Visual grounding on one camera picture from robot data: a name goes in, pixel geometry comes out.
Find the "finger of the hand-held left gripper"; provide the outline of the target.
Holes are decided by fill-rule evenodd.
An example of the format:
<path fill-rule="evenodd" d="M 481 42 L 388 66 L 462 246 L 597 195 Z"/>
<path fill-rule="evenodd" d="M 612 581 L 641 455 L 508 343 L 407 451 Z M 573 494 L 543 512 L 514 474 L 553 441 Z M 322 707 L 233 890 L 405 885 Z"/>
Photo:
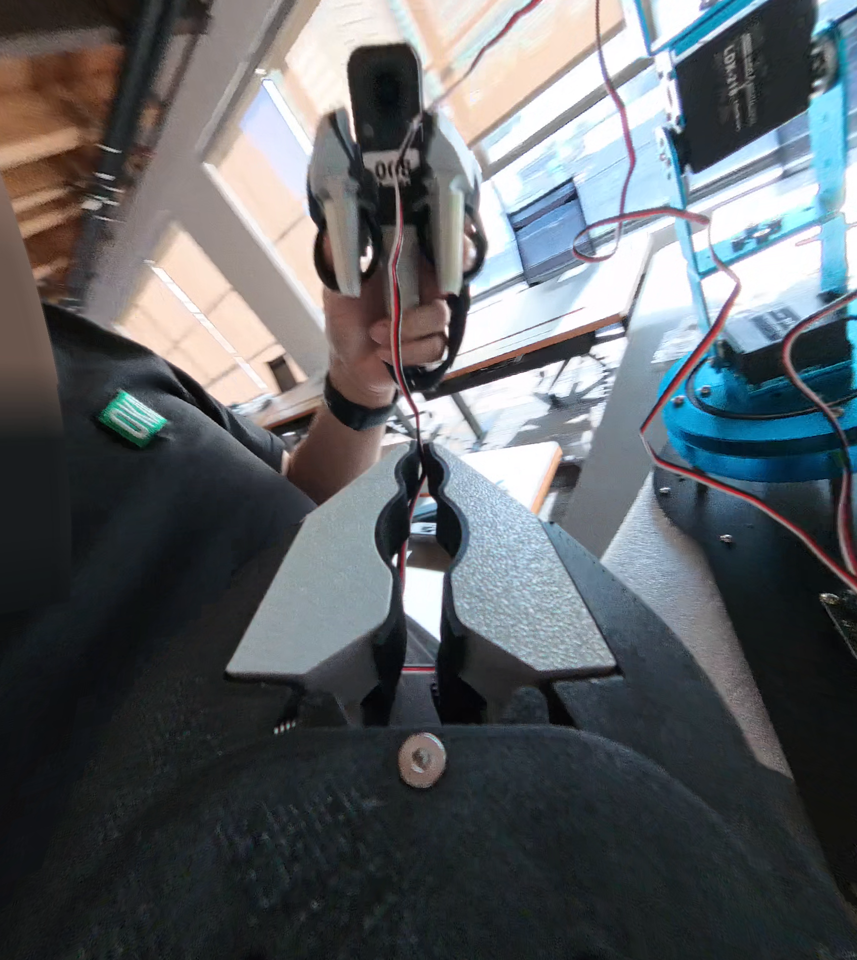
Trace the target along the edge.
<path fill-rule="evenodd" d="M 341 295 L 359 298 L 363 288 L 363 198 L 365 168 L 351 140 L 349 114 L 330 112 L 320 121 L 310 160 L 310 208 L 326 234 L 334 279 Z"/>
<path fill-rule="evenodd" d="M 474 154 L 444 113 L 425 113 L 422 126 L 422 177 L 435 275 L 443 294 L 456 295 L 464 281 L 466 217 L 474 211 Z"/>

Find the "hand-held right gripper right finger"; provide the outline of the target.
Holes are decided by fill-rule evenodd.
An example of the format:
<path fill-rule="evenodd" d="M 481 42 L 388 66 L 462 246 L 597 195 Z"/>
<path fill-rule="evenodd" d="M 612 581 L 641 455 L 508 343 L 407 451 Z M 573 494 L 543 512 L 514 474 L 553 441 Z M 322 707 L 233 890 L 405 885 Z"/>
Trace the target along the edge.
<path fill-rule="evenodd" d="M 546 525 L 458 455 L 426 447 L 443 581 L 435 706 L 444 724 L 498 723 L 513 695 L 618 674 Z"/>

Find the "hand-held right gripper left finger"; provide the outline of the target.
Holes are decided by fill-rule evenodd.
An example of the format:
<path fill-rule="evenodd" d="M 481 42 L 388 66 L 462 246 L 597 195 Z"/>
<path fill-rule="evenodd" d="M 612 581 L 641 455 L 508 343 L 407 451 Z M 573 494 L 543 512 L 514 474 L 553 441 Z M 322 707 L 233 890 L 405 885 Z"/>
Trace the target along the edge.
<path fill-rule="evenodd" d="M 420 447 L 395 446 L 302 522 L 226 678 L 327 694 L 352 724 L 387 724 L 407 654 L 402 577 Z"/>

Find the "white desk with orange edge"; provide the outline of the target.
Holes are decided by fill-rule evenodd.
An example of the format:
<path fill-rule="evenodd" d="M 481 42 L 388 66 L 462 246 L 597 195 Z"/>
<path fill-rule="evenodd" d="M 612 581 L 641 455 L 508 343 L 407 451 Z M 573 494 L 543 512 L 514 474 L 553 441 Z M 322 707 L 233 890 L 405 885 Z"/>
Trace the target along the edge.
<path fill-rule="evenodd" d="M 471 307 L 455 363 L 425 396 L 450 396 L 588 353 L 602 330 L 625 326 L 654 246 L 653 236 L 636 232 L 605 263 Z"/>
<path fill-rule="evenodd" d="M 538 515 L 549 495 L 562 458 L 561 445 L 555 440 L 548 440 L 472 452 L 466 454 L 463 460 Z"/>

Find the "dark desk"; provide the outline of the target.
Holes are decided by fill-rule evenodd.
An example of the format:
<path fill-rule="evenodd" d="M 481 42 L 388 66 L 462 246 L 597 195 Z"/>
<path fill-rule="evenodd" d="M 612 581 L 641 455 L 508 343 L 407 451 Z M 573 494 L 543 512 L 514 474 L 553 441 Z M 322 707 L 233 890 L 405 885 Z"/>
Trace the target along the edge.
<path fill-rule="evenodd" d="M 688 287 L 676 246 L 655 253 L 629 324 L 564 529 L 587 548 L 607 547 L 652 463 L 638 426 L 664 377 L 652 362 L 663 339 L 689 318 Z M 723 507 L 692 481 L 669 481 L 659 496 L 665 516 L 701 549 L 794 779 L 755 762 L 748 786 L 753 820 L 766 800 L 784 830 L 828 869 L 835 893 L 857 925 L 857 662 L 819 601 L 825 577 L 785 532 L 749 506 Z M 616 579 L 648 606 L 632 589 Z"/>

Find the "person's left hand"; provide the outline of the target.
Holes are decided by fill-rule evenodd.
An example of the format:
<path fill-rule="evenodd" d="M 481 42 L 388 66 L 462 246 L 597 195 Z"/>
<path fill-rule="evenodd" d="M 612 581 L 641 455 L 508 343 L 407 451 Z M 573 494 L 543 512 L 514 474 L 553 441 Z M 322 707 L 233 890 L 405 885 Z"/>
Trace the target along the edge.
<path fill-rule="evenodd" d="M 327 376 L 348 401 L 368 409 L 390 405 L 396 385 L 388 371 L 391 361 L 390 318 L 385 311 L 386 282 L 380 275 L 362 287 L 359 297 L 324 294 Z M 440 362 L 448 346 L 450 308 L 430 270 L 420 280 L 420 303 L 401 317 L 401 363 L 430 367 Z"/>

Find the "grey foam sheet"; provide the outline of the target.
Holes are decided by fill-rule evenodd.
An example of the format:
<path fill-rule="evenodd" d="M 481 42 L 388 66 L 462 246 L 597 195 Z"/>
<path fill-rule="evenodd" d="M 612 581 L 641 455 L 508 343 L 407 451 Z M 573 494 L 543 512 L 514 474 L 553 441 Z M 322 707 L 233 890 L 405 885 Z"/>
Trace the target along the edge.
<path fill-rule="evenodd" d="M 755 758 L 795 775 L 701 549 L 663 512 L 650 472 L 603 564 L 674 631 L 733 714 Z"/>

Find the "black wrist band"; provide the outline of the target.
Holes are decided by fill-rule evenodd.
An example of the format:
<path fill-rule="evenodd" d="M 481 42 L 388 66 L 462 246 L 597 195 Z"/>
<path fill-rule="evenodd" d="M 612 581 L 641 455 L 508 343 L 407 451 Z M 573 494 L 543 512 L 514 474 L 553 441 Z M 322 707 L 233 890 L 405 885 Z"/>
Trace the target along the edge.
<path fill-rule="evenodd" d="M 386 405 L 368 407 L 350 400 L 336 387 L 329 373 L 325 376 L 323 400 L 326 410 L 342 426 L 354 432 L 361 433 L 386 426 L 395 413 L 399 398 L 400 391 L 395 390 Z"/>

